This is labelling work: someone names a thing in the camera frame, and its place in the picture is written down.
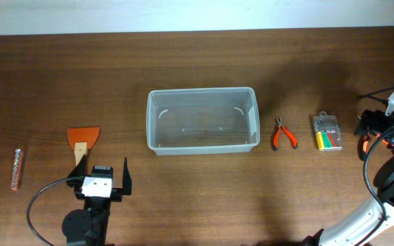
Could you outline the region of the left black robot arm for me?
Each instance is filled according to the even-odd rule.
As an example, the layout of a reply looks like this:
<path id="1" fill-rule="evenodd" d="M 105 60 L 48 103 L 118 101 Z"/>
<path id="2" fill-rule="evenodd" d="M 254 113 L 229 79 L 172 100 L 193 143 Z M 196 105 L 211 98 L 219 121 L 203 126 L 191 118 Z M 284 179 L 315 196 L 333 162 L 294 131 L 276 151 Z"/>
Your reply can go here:
<path id="1" fill-rule="evenodd" d="M 84 155 L 66 181 L 75 197 L 83 201 L 83 208 L 69 212 L 62 222 L 67 245 L 104 245 L 111 204 L 121 202 L 125 195 L 132 192 L 127 160 L 123 163 L 120 188 L 113 187 L 112 167 L 97 165 L 87 174 L 86 163 L 87 156 Z"/>

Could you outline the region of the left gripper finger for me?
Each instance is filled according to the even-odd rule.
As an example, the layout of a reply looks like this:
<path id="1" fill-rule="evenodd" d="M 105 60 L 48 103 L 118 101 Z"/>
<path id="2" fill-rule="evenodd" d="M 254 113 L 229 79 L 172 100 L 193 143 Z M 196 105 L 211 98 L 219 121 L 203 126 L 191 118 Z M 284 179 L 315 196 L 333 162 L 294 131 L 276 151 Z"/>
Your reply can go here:
<path id="1" fill-rule="evenodd" d="M 86 175 L 87 155 L 84 154 L 76 167 L 69 173 L 68 178 L 81 178 Z"/>
<path id="2" fill-rule="evenodd" d="M 131 195 L 132 193 L 132 179 L 128 168 L 127 157 L 124 158 L 123 173 L 122 173 L 122 194 Z"/>

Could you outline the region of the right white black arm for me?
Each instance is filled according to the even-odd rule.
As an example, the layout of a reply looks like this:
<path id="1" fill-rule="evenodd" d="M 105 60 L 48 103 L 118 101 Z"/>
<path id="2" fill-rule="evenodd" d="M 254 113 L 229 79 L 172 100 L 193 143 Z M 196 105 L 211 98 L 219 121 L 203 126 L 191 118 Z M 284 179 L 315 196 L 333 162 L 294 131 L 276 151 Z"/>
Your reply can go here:
<path id="1" fill-rule="evenodd" d="M 372 182 L 368 175 L 369 162 L 378 145 L 384 140 L 391 143 L 394 139 L 394 110 L 387 110 L 384 120 L 390 123 L 380 132 L 363 160 L 363 178 L 369 197 L 337 224 L 306 237 L 302 245 L 366 245 L 394 226 L 394 154 L 381 166 Z"/>

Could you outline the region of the clear box coloured tubes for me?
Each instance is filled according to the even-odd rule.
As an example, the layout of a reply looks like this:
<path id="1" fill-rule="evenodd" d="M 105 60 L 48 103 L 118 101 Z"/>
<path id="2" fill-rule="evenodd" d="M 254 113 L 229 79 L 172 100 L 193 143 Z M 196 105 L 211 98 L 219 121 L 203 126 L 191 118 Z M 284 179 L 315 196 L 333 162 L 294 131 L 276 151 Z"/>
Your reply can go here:
<path id="1" fill-rule="evenodd" d="M 337 117 L 325 111 L 313 117 L 313 130 L 319 151 L 342 150 L 341 130 Z"/>

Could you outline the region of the orange black long-nose pliers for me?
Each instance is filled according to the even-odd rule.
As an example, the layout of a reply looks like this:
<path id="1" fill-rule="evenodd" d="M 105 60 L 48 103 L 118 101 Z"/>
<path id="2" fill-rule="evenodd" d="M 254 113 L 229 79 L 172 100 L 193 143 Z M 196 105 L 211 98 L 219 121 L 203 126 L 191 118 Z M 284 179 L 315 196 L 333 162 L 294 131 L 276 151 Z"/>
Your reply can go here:
<path id="1" fill-rule="evenodd" d="M 358 151 L 358 157 L 361 161 L 365 160 L 365 157 L 368 152 L 368 144 L 371 140 L 372 134 L 371 133 L 366 133 L 363 136 L 360 137 L 358 140 L 358 145 L 357 145 L 357 151 Z M 394 154 L 394 143 L 390 139 L 383 139 L 382 143 L 386 145 L 387 149 L 390 149 L 391 152 Z"/>

